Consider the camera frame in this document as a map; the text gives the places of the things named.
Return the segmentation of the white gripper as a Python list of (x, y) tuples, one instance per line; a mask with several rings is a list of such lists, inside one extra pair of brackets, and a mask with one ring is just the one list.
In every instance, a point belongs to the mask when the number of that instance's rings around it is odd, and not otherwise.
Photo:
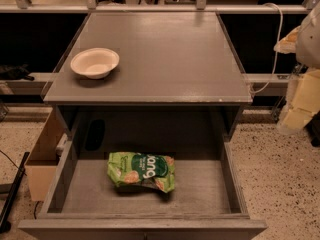
[(284, 135), (302, 130), (320, 111), (320, 2), (274, 46), (282, 54), (296, 52), (299, 63), (311, 67), (293, 75), (288, 83), (286, 104), (281, 110), (277, 130)]

